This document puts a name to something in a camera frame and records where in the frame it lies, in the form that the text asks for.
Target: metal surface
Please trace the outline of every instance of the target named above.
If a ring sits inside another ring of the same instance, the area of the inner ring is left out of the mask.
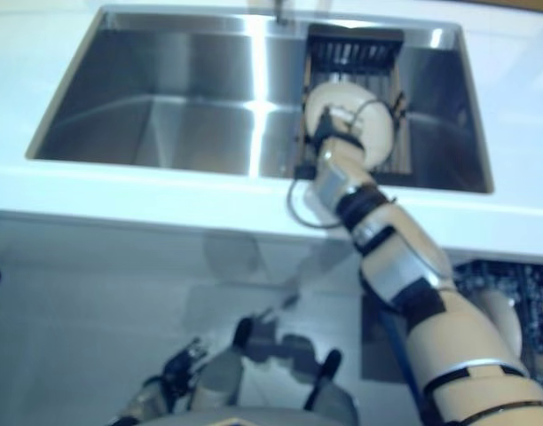
[[[384,98],[403,90],[408,115],[403,142],[374,177],[390,185],[492,190],[457,26],[287,11],[277,25],[270,15],[209,13],[101,9],[28,157],[289,178],[298,161],[309,25],[376,26],[404,31],[392,80],[352,78]],[[315,83],[331,77],[313,76]]]

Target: floor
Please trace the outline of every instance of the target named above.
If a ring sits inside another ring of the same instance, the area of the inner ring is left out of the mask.
[[[313,368],[338,348],[335,380],[356,397],[363,424],[419,424],[376,340],[383,334],[373,325],[364,338],[359,292],[25,267],[4,271],[0,285],[0,426],[106,424],[193,337],[215,354],[241,317],[266,311],[248,347],[242,405],[301,407]]]

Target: black joint band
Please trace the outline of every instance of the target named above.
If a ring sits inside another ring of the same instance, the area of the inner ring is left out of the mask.
[[[514,410],[517,408],[525,408],[530,406],[541,406],[543,407],[543,401],[520,401],[512,402],[510,404],[502,404],[501,406],[493,406],[486,410],[481,411],[468,417],[467,419],[459,422],[460,426],[469,426],[470,424],[476,423],[479,420],[482,420],[489,415],[504,413],[507,410]]]
[[[341,198],[336,206],[336,215],[349,231],[374,209],[388,202],[376,185],[363,185],[355,193]]]
[[[440,375],[439,377],[436,377],[431,382],[425,385],[425,388],[423,388],[423,395],[425,395],[426,397],[430,397],[435,389],[440,388],[444,384],[448,384],[450,382],[465,377],[470,377],[470,374],[466,368],[452,371],[451,373],[447,373],[446,375]]]
[[[502,368],[502,371],[504,372],[505,375],[519,375],[520,377],[525,377],[521,371],[519,370],[516,370],[515,368],[513,367],[509,367],[509,366],[500,366],[500,368]]]
[[[392,302],[405,317],[408,333],[423,321],[445,312],[439,292],[424,278],[404,288]]]

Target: faucet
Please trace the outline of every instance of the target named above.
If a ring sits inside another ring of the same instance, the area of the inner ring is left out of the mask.
[[[275,3],[275,21],[280,25],[285,25],[286,20],[283,19],[283,4],[285,0],[274,0]]]

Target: cable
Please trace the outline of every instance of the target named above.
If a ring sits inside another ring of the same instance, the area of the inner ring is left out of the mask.
[[[289,190],[287,191],[287,210],[289,211],[289,214],[292,216],[292,218],[299,223],[300,225],[307,226],[308,228],[313,229],[335,229],[340,226],[342,226],[342,223],[337,222],[335,224],[312,224],[311,222],[307,222],[305,219],[301,218],[297,212],[295,211],[295,205],[293,203],[293,191],[295,189],[295,185],[297,185],[297,182],[299,182],[299,179],[295,178],[291,182],[291,185],[289,186]]]
[[[360,104],[360,106],[357,108],[357,110],[354,112],[354,115],[352,116],[352,121],[350,122],[350,125],[349,125],[349,129],[352,130],[352,128],[355,126],[355,124],[357,123],[357,120],[358,120],[358,116],[360,115],[360,113],[362,113],[362,111],[364,111],[364,109],[366,107],[368,107],[369,105],[372,105],[372,104],[382,104],[384,105],[386,108],[388,108],[389,112],[390,112],[390,116],[392,116],[392,113],[390,111],[390,108],[388,107],[388,105],[386,104],[386,102],[384,102],[383,100],[379,100],[378,98],[375,98],[375,99],[369,99],[365,102],[363,102],[362,104]]]

